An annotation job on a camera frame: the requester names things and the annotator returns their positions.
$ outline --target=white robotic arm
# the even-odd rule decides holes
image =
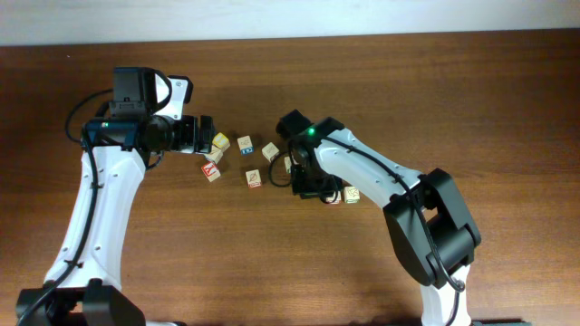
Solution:
[[[337,189],[309,187],[324,184],[317,182],[321,178],[338,177],[383,208],[397,257],[411,276],[421,283],[423,325],[470,325],[465,291],[456,292],[443,279],[427,245],[421,221],[417,216],[413,217],[415,212],[410,208],[411,202],[420,202],[423,209],[424,206],[440,209],[438,218],[430,222],[430,234],[435,234],[435,243],[440,246],[439,254],[444,260],[441,265],[452,271],[451,280],[464,288],[473,249],[480,238],[449,175],[436,170],[424,176],[419,171],[390,161],[361,143],[350,130],[332,118],[313,125],[295,110],[281,119],[276,130],[289,141],[290,155],[300,163],[293,166],[292,171],[295,194],[308,197],[305,194],[320,194],[322,191],[332,198]],[[411,191],[410,194],[402,183]]]
[[[83,127],[81,186],[63,245],[44,288],[21,291],[18,325],[76,324],[79,317],[90,326],[185,325],[145,321],[121,294],[121,252],[133,199],[155,166],[148,166],[150,155],[160,155],[159,163],[164,151],[209,153],[213,122],[202,116],[199,127],[198,118],[182,115],[193,90],[187,77],[149,68],[118,68],[114,77],[111,118],[100,110]],[[70,313],[77,302],[82,316]]]

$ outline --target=wooden block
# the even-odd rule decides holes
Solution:
[[[260,171],[258,170],[247,171],[246,179],[248,187],[262,186],[262,178],[260,177]]]
[[[218,133],[216,137],[214,137],[212,144],[221,149],[222,152],[225,152],[226,149],[229,149],[229,139],[221,132]]]
[[[262,149],[262,154],[264,157],[269,161],[272,162],[274,158],[276,158],[280,154],[280,150],[274,145],[273,143],[269,143],[264,146]]]
[[[352,186],[344,187],[344,203],[353,204],[358,203],[359,200],[361,200],[359,189]]]
[[[334,193],[334,194],[332,194],[332,195],[328,196],[328,197],[327,197],[327,198],[326,198],[324,201],[325,201],[326,203],[328,203],[328,204],[335,205],[335,204],[340,204],[340,202],[341,202],[341,199],[342,199],[342,198],[341,198],[341,192],[340,192],[340,191],[338,191],[338,192],[336,192],[336,193]]]
[[[209,182],[212,182],[213,180],[221,176],[221,174],[219,174],[218,167],[214,162],[207,163],[205,166],[201,167],[201,170],[203,171],[203,174],[206,175]]]
[[[292,163],[290,161],[290,157],[284,158],[284,166],[286,167],[286,173],[290,173],[292,169]]]
[[[214,163],[218,163],[221,158],[224,157],[223,149],[218,148],[215,145],[211,146],[211,152],[209,154],[204,154],[203,156],[206,157],[206,160]]]
[[[239,150],[242,152],[242,155],[247,155],[254,152],[252,140],[250,139],[249,136],[238,138],[237,145],[239,145]]]

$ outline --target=wooden table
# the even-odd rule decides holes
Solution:
[[[187,114],[233,140],[208,183],[201,156],[168,154],[133,202],[123,292],[154,320],[347,324],[421,316],[382,212],[248,189],[236,137],[259,150],[281,116],[334,116],[403,166],[451,173],[483,243],[468,278],[476,320],[580,319],[580,31],[0,48],[0,324],[63,240],[81,149],[63,122],[112,68],[195,82]],[[96,103],[74,119],[82,122]]]

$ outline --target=black cable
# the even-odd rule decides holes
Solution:
[[[87,239],[89,238],[89,233],[91,232],[91,224],[92,218],[94,216],[94,209],[97,205],[97,195],[99,191],[99,175],[97,172],[97,163],[94,158],[94,154],[92,153],[92,144],[89,141],[89,136],[86,133],[86,130],[82,130],[82,140],[84,143],[85,150],[89,156],[89,160],[91,161],[91,171],[92,171],[92,196],[91,196],[91,203],[89,204],[89,213],[87,215],[87,219],[84,222],[84,229],[82,230],[81,242],[74,253],[71,261],[65,261],[68,263],[68,266],[64,270],[64,272],[59,276],[56,281],[54,281],[50,287],[44,290],[44,293],[36,299],[36,302],[28,306],[26,310],[23,312],[22,316],[18,319],[17,326],[21,326],[24,322],[30,318],[30,316],[46,301],[50,298],[51,294],[61,285],[64,280],[73,272],[74,267],[79,266],[79,259],[81,259],[82,250],[86,245]]]
[[[457,317],[457,312],[459,311],[459,297],[461,296],[460,292],[455,291],[455,299],[453,300],[453,309],[451,310],[451,317],[445,324],[445,326],[451,326],[451,324],[455,321]]]
[[[465,286],[462,286],[460,284],[457,284],[455,281],[453,281],[451,279],[449,273],[447,273],[447,269],[445,269],[445,266],[443,265],[443,261],[441,260],[441,256],[439,255],[439,251],[437,250],[437,245],[435,244],[435,241],[433,240],[433,237],[431,236],[431,232],[429,230],[429,226],[427,225],[427,220],[425,219],[425,216],[423,215],[423,212],[421,212],[421,207],[419,206],[419,203],[417,203],[417,200],[415,199],[415,196],[412,195],[411,189],[402,180],[401,176],[399,176],[398,174],[396,174],[395,172],[393,172],[389,167],[387,167],[386,165],[384,165],[379,159],[377,159],[374,156],[369,155],[369,154],[367,154],[367,153],[365,153],[365,152],[357,149],[354,146],[350,146],[350,145],[344,144],[340,140],[331,139],[331,138],[328,138],[328,137],[323,137],[323,139],[328,140],[330,142],[333,142],[336,145],[342,146],[345,149],[348,149],[348,150],[350,150],[350,151],[352,151],[354,153],[357,153],[359,155],[362,155],[362,156],[368,158],[372,162],[376,163],[379,167],[381,167],[385,171],[387,171],[387,173],[391,177],[393,177],[395,179],[395,181],[398,182],[403,187],[403,189],[405,189],[405,194],[409,196],[409,198],[411,200],[411,203],[413,205],[413,208],[415,209],[415,212],[419,216],[420,223],[421,223],[421,225],[423,227],[423,232],[425,232],[425,235],[427,237],[427,242],[429,243],[429,247],[431,249],[431,252],[433,253],[433,257],[435,258],[435,261],[437,262],[437,266],[439,267],[439,269],[443,273],[443,277],[449,283],[449,285],[453,288],[453,290],[455,290],[456,292],[463,292],[463,290],[465,290]]]
[[[95,113],[94,116],[97,118],[104,118],[105,113],[107,113],[107,110],[109,110],[109,102],[105,101],[101,104],[101,106],[97,110],[97,113]]]
[[[161,163],[161,161],[163,160],[163,155],[165,155],[165,151],[162,150],[159,153],[159,156],[157,157],[157,161],[155,161],[155,163],[151,164],[150,166],[147,166],[147,168],[145,170],[149,171],[149,170],[155,168],[156,166],[158,166]]]
[[[289,152],[282,152],[282,153],[280,153],[277,157],[275,157],[272,160],[272,162],[270,162],[270,165],[268,166],[268,179],[270,180],[270,183],[274,187],[289,187],[294,182],[294,171],[291,168],[290,168],[290,181],[288,181],[288,183],[286,183],[286,184],[278,184],[278,183],[276,183],[274,181],[274,178],[272,177],[272,170],[274,168],[274,164],[278,161],[279,158],[281,158],[282,156],[286,155],[287,153],[289,153]]]
[[[328,180],[331,179],[334,183],[334,198],[331,201],[328,201],[327,199],[330,197],[325,197],[324,196],[324,187],[326,187],[326,183],[328,182]],[[320,201],[325,203],[325,204],[333,204],[336,202],[336,199],[338,199],[338,192],[340,190],[338,190],[338,185],[336,184],[336,179],[334,178],[334,176],[332,175],[328,175],[323,179],[323,184],[318,188],[318,198],[320,198]]]
[[[109,137],[107,135],[99,135],[99,138],[101,140],[105,141],[109,145],[117,145],[117,146],[122,146],[123,145],[123,143],[121,143],[121,142],[119,142],[119,141],[117,141],[115,139],[112,139],[111,137]]]
[[[71,112],[69,112],[69,115],[66,117],[66,121],[64,122],[64,132],[66,133],[66,137],[68,137],[68,139],[74,141],[75,143],[81,144],[81,140],[71,136],[71,132],[69,131],[69,124],[71,124],[71,119],[73,118],[74,113],[76,113],[76,111],[79,110],[86,102],[109,92],[112,92],[112,89],[97,91],[74,106]]]

